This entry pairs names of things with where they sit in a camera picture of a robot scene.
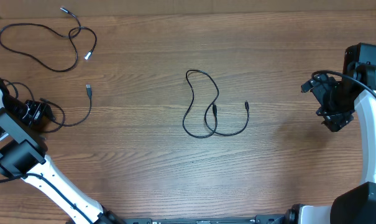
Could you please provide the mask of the black cable silver USB plug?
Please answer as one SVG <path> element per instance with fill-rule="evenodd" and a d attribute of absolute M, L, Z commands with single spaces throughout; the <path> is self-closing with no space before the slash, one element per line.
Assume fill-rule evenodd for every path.
<path fill-rule="evenodd" d="M 26 56 L 28 58 L 31 58 L 32 60 L 36 61 L 37 63 L 39 63 L 41 66 L 43 66 L 44 68 L 50 70 L 51 72 L 56 72 L 56 73 L 66 73 L 66 72 L 69 72 L 71 70 L 73 70 L 77 65 L 78 65 L 78 62 L 79 62 L 79 53 L 78 53 L 78 49 L 74 43 L 74 39 L 76 37 L 79 36 L 79 34 L 81 33 L 81 31 L 83 30 L 87 30 L 88 32 L 90 32 L 93 37 L 94 37 L 94 42 L 93 42 L 93 46 L 92 48 L 87 52 L 87 54 L 83 57 L 84 60 L 89 60 L 93 54 L 93 52 L 95 51 L 95 48 L 97 46 L 97 43 L 98 43 L 98 36 L 96 35 L 95 31 L 90 29 L 89 27 L 86 27 L 86 26 L 83 26 L 81 25 L 81 22 L 79 20 L 79 18 L 74 14 L 72 13 L 70 10 L 68 10 L 67 8 L 65 7 L 60 7 L 60 10 L 69 15 L 70 17 L 72 17 L 76 23 L 77 23 L 77 26 L 76 27 L 73 27 L 71 28 L 67 35 L 63 35 L 57 31 L 55 31 L 54 29 L 52 29 L 51 27 L 49 26 L 46 26 L 46 25 L 43 25 L 43 24 L 37 24 L 37 23 L 31 23 L 31 22 L 20 22 L 20 23 L 12 23 L 12 24 L 8 24 L 4 27 L 1 28 L 0 30 L 0 46 L 2 48 L 4 48 L 5 50 L 9 51 L 9 52 L 12 52 L 14 54 L 18 54 L 18 55 L 23 55 L 23 56 Z M 69 43 L 71 44 L 74 52 L 75 52 L 75 61 L 73 62 L 73 64 L 68 67 L 68 68 L 64 68 L 64 69 L 54 69 L 50 66 L 48 66 L 47 64 L 45 64 L 43 61 L 41 61 L 40 59 L 38 59 L 37 57 L 33 56 L 32 54 L 28 54 L 26 52 L 21 52 L 21 51 L 18 51 L 18 50 L 14 50 L 8 46 L 6 46 L 3 42 L 2 42 L 2 35 L 3 33 L 5 33 L 5 31 L 7 31 L 8 29 L 10 28 L 13 28 L 13 27 L 25 27 L 25 26 L 29 26 L 29 27 L 40 27 L 40 28 L 43 28 L 49 32 L 51 32 L 52 34 L 54 34 L 55 36 L 58 36 L 59 38 L 62 38 L 62 39 L 67 39 L 69 41 Z"/>

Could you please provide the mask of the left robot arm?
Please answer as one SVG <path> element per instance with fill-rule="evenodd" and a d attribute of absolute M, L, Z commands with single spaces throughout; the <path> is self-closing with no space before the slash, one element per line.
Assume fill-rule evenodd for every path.
<path fill-rule="evenodd" d="M 123 223 L 62 174 L 47 154 L 43 139 L 30 128 L 44 116 L 53 117 L 53 103 L 45 99 L 21 102 L 10 95 L 9 85 L 0 78 L 0 183 L 21 179 L 36 187 L 68 214 L 72 223 Z"/>

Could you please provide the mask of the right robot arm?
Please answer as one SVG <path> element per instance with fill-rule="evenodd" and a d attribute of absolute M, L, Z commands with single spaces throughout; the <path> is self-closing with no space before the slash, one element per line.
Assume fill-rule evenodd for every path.
<path fill-rule="evenodd" d="M 296 204 L 275 223 L 376 223 L 376 45 L 348 47 L 341 73 L 318 70 L 302 84 L 320 104 L 316 114 L 332 132 L 353 120 L 360 123 L 362 174 L 359 186 L 330 206 Z"/>

